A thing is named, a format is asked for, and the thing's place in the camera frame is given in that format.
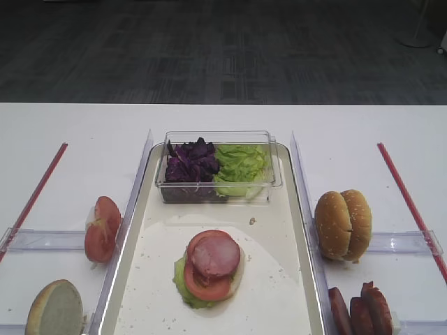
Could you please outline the green lettuce under stack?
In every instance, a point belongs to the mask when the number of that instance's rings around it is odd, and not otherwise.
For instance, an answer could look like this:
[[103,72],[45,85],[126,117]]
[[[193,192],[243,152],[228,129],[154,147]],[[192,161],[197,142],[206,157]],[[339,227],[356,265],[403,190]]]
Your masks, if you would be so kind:
[[183,256],[174,263],[174,277],[173,277],[173,282],[175,283],[178,292],[182,296],[183,302],[194,309],[213,307],[215,304],[217,304],[215,301],[201,300],[195,297],[187,290],[184,281],[185,262],[186,258]]

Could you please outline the right upper clear pusher rail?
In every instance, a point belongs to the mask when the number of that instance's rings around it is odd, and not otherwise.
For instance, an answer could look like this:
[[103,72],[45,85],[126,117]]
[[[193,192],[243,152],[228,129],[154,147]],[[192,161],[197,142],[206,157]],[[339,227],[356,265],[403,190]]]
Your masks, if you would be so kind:
[[439,256],[444,251],[432,230],[419,230],[373,232],[366,253]]

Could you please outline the silver metal tray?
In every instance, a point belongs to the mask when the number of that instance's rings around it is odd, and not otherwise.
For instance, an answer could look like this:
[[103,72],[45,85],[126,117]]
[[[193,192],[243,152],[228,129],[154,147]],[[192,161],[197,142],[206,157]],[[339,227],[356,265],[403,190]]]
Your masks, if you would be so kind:
[[[163,147],[149,161],[122,250],[102,334],[322,334],[293,172],[285,147],[283,184],[265,203],[166,204],[154,179]],[[187,306],[174,263],[203,230],[226,231],[243,249],[240,287],[212,308]]]

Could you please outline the tomato slices on left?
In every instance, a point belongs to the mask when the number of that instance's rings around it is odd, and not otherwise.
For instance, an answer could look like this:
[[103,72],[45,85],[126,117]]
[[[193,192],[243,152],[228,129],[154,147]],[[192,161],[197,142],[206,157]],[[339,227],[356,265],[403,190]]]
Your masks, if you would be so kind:
[[85,254],[90,261],[110,261],[121,221],[117,205],[107,196],[99,197],[94,207],[94,220],[88,223],[85,234]]

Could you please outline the sesame bun of pair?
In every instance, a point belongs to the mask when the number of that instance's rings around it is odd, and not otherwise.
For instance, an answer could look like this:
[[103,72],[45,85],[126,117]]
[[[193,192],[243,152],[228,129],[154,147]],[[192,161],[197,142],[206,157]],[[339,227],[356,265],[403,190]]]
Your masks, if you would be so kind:
[[314,215],[320,251],[327,258],[341,260],[348,252],[352,230],[344,198],[335,191],[324,193]]
[[365,196],[351,189],[341,192],[349,211],[351,221],[351,239],[346,261],[357,263],[369,246],[372,235],[372,213]]

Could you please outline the purple cabbage leaves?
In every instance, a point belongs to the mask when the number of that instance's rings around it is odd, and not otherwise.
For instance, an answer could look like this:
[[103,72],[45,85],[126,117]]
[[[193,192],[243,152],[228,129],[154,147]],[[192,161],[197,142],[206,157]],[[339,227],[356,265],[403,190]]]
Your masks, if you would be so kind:
[[165,182],[211,182],[219,172],[219,162],[214,157],[215,147],[199,137],[195,142],[187,142],[175,147],[168,141],[169,157]]

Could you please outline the right lower clear pusher rail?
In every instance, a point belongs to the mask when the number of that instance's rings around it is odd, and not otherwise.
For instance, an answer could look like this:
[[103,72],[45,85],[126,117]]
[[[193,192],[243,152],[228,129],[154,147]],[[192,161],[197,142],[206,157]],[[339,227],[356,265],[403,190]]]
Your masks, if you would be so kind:
[[447,335],[446,321],[400,320],[395,311],[392,316],[393,334],[396,335]]

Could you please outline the right clear divider wall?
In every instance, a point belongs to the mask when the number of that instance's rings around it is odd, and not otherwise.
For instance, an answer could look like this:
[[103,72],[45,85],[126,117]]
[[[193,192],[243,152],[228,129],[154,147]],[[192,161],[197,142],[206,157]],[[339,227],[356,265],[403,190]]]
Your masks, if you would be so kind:
[[322,330],[322,334],[338,334],[337,327],[332,316],[324,262],[318,249],[318,236],[314,225],[314,215],[310,204],[310,196],[307,188],[305,171],[302,164],[300,147],[294,132],[291,134],[290,149],[295,174],[295,185],[300,201],[303,230],[307,244],[307,255],[311,268],[310,272],[316,296],[319,326]]

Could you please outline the bottom bun on tray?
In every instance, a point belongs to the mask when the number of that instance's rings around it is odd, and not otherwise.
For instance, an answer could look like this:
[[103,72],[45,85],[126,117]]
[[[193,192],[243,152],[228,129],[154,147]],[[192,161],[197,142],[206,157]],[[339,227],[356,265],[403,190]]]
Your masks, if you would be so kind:
[[244,274],[244,267],[245,267],[245,257],[241,256],[238,268],[230,280],[230,290],[228,291],[228,294],[224,297],[224,300],[231,298],[235,294],[236,290],[239,288]]

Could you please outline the bun half cut side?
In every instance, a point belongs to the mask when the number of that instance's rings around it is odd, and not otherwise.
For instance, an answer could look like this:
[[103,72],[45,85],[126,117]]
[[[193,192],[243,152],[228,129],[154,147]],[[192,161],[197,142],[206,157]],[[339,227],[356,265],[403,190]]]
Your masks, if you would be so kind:
[[59,279],[46,285],[34,299],[24,333],[79,335],[84,323],[80,293],[70,281]]

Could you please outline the white floor stand base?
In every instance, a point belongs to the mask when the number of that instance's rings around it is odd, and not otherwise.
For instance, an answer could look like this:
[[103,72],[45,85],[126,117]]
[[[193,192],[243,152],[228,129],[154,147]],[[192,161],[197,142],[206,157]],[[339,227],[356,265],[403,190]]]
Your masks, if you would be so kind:
[[425,32],[424,28],[422,28],[429,3],[430,3],[429,0],[424,0],[423,7],[420,10],[418,23],[413,33],[409,33],[408,31],[401,31],[394,37],[395,41],[398,44],[403,45],[405,47],[418,48],[418,49],[427,48],[431,46],[430,37]]

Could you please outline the left clear divider wall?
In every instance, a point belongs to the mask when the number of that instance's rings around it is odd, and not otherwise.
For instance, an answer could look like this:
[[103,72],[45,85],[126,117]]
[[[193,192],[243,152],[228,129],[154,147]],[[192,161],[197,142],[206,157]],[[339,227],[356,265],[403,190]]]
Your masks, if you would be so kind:
[[153,136],[149,132],[142,151],[138,171],[126,206],[125,214],[116,237],[116,247],[109,262],[103,287],[98,298],[94,317],[88,334],[113,334],[124,296],[127,277],[132,263],[132,254],[138,231],[132,228],[138,198],[144,184],[145,172],[153,147]]

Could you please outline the clear plastic container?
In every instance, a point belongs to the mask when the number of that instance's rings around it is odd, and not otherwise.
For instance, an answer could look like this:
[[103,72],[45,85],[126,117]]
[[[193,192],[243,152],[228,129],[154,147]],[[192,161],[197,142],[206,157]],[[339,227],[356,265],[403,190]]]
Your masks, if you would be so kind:
[[[212,142],[215,149],[221,144],[260,145],[267,152],[265,173],[267,181],[262,183],[224,184],[223,187],[255,186],[262,191],[252,200],[244,197],[219,195],[214,177],[211,182],[165,182],[165,173],[169,152],[168,141],[175,147],[187,142],[195,142],[202,137],[206,142]],[[154,183],[160,190],[165,203],[229,203],[229,202],[267,202],[272,190],[282,185],[278,146],[276,140],[267,131],[169,131],[161,147],[161,156],[156,169]]]

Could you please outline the pink ham slice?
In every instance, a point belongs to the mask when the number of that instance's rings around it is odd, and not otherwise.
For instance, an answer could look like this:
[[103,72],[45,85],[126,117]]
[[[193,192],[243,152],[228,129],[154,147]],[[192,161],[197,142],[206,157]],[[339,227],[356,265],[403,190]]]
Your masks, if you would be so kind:
[[193,248],[189,260],[204,277],[231,275],[240,263],[240,247],[229,237],[204,237]]

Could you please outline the red strip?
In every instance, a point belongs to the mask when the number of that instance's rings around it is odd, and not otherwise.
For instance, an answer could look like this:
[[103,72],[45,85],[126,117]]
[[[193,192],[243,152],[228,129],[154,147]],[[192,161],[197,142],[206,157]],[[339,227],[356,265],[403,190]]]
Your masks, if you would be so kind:
[[32,207],[34,206],[35,202],[38,199],[38,196],[41,194],[41,191],[45,187],[48,179],[51,177],[54,169],[56,168],[57,164],[59,163],[61,157],[64,155],[64,152],[66,151],[68,144],[66,142],[63,142],[55,154],[54,158],[52,159],[51,163],[47,167],[44,175],[41,177],[41,180],[39,181],[38,185],[35,187],[33,193],[31,194],[30,198],[28,199],[27,203],[25,204],[23,210],[20,212],[20,215],[18,216],[16,222],[12,226],[10,230],[5,232],[2,242],[1,242],[1,257],[0,260],[3,260],[6,249],[9,246],[9,244],[14,239],[15,235],[18,233],[19,229],[22,227],[23,222],[27,218],[29,212],[31,211]]
[[378,143],[377,147],[386,165],[388,166],[388,169],[390,170],[390,173],[393,176],[393,179],[395,180],[395,183],[397,184],[397,187],[399,188],[400,193],[402,194],[402,197],[404,198],[404,201],[406,202],[406,205],[409,208],[409,211],[411,212],[411,215],[413,216],[413,219],[416,222],[418,229],[422,232],[426,244],[431,251],[432,257],[434,258],[434,261],[436,262],[437,267],[444,281],[446,281],[446,263],[444,262],[444,259],[441,255],[441,247],[437,246],[437,243],[435,242],[434,239],[435,238],[434,234],[431,233],[427,228],[422,216],[418,211],[417,206],[415,205],[410,193],[408,192],[406,185],[403,182],[395,164],[393,163],[393,160],[390,157],[390,154],[388,153],[384,143],[382,142]]

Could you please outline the left red strip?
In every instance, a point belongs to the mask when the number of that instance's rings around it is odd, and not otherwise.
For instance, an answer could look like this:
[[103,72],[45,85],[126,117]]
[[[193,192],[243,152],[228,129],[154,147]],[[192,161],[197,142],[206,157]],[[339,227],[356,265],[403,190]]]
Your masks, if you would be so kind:
[[3,260],[6,249],[9,246],[9,244],[14,239],[15,235],[18,233],[19,229],[22,227],[23,222],[27,218],[29,212],[31,211],[32,207],[34,206],[35,202],[38,199],[38,196],[41,194],[41,191],[45,187],[48,179],[51,177],[54,169],[56,168],[57,164],[59,163],[61,157],[64,155],[64,152],[66,151],[68,144],[66,142],[63,142],[55,154],[54,158],[52,159],[51,163],[47,167],[44,175],[41,177],[41,180],[39,181],[38,185],[35,187],[33,193],[31,194],[30,198],[28,199],[27,203],[25,204],[23,210],[20,212],[20,215],[18,216],[16,222],[12,226],[10,230],[5,232],[2,242],[1,242],[1,257],[0,260]]

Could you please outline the left meat patty slice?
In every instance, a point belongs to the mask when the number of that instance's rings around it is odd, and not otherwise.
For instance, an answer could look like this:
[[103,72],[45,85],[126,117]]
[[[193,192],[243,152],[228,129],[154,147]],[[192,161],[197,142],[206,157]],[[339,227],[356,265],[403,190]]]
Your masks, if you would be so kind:
[[343,296],[337,287],[328,290],[332,316],[341,335],[353,335],[351,319]]

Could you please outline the clear divider wall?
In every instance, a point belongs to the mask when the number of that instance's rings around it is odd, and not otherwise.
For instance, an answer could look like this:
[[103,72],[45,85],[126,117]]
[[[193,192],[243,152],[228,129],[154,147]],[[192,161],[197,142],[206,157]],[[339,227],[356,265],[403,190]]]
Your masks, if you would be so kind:
[[318,249],[318,236],[314,225],[314,215],[310,204],[310,196],[307,188],[305,171],[302,164],[300,147],[294,132],[291,134],[290,149],[295,174],[295,185],[300,201],[303,230],[307,244],[307,255],[311,268],[310,272],[316,296],[319,326],[322,330],[322,334],[338,334],[337,327],[332,316],[324,262]]
[[138,198],[144,184],[145,172],[153,147],[153,136],[149,132],[142,151],[138,171],[126,206],[125,214],[116,237],[116,247],[109,262],[103,287],[98,298],[94,317],[88,334],[113,334],[124,296],[127,277],[132,263],[132,254],[138,231],[132,228]]

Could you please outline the left upper clear pusher rail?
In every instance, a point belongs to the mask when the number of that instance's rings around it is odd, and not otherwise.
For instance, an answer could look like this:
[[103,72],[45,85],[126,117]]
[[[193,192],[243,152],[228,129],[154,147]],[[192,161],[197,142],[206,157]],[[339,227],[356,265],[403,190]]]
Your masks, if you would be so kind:
[[8,228],[1,238],[1,252],[83,251],[84,231]]

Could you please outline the right red strip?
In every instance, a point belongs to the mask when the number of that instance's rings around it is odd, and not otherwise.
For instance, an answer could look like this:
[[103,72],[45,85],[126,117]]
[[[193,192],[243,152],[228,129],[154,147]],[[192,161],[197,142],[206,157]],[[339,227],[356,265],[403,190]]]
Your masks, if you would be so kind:
[[437,267],[444,281],[446,281],[446,263],[444,262],[444,259],[441,255],[441,247],[437,246],[437,243],[435,242],[434,239],[435,238],[434,234],[431,233],[427,228],[422,216],[418,211],[417,206],[415,205],[410,193],[408,192],[406,185],[403,182],[395,164],[393,163],[393,160],[390,157],[390,154],[388,153],[384,143],[382,142],[378,143],[377,147],[386,165],[388,166],[388,169],[390,170],[390,173],[393,176],[393,179],[395,180],[395,183],[397,184],[397,187],[399,188],[400,193],[402,194],[402,197],[404,198],[404,201],[406,202],[406,205],[409,208],[409,211],[411,212],[411,215],[413,216],[413,219],[416,222],[418,229],[422,232],[426,244],[431,251],[432,257],[434,258],[434,261],[436,262]]

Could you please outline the red tomato slice on stack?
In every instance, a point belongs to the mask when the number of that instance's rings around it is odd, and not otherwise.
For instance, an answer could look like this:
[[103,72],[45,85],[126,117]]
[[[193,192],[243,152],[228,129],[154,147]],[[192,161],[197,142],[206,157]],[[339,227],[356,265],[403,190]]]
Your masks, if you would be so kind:
[[184,266],[184,281],[186,288],[195,297],[207,302],[224,300],[224,297],[230,290],[230,280],[235,272],[231,275],[217,278],[204,277],[193,266],[192,262],[189,260],[189,255],[202,238],[218,236],[229,237],[234,240],[227,232],[222,230],[206,230],[194,236],[186,248],[186,262]]

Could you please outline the sesame bun right of pair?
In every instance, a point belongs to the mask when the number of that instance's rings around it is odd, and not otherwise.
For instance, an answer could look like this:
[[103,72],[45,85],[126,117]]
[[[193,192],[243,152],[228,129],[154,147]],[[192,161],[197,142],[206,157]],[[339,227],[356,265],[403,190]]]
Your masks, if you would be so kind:
[[346,261],[357,263],[369,246],[372,235],[372,213],[365,196],[351,189],[341,192],[349,211],[351,221],[351,239]]

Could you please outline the green lettuce in container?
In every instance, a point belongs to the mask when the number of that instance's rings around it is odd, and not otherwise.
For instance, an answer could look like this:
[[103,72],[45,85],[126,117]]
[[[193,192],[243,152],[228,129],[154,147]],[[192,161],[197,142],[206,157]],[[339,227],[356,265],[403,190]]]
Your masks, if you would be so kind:
[[267,152],[262,146],[221,144],[217,147],[215,158],[219,162],[219,172],[214,176],[214,183],[219,195],[252,200],[262,191],[262,187],[255,186],[223,187],[224,184],[256,184],[267,181]]

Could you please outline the sesame bun left of pair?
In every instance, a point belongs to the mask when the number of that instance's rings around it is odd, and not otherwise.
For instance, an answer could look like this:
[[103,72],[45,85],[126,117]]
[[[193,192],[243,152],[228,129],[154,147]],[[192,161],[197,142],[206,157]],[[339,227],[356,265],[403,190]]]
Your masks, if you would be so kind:
[[348,252],[352,230],[344,198],[335,191],[324,193],[314,215],[320,251],[327,258],[341,260]]

